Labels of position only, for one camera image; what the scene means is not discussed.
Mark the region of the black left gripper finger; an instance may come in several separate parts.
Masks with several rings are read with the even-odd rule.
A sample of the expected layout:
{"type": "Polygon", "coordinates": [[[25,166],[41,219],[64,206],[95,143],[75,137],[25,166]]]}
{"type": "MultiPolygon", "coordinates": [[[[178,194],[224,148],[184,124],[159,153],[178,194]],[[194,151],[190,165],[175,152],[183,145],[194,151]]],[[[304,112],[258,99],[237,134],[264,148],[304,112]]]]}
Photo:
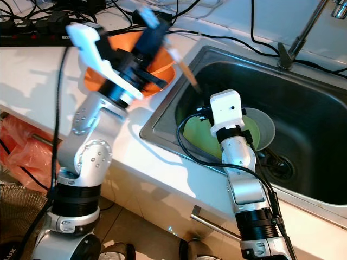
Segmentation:
{"type": "Polygon", "coordinates": [[[136,9],[137,15],[144,21],[146,29],[134,45],[132,53],[134,55],[158,55],[161,49],[170,22],[159,17],[155,12],[145,6],[136,9]]]}

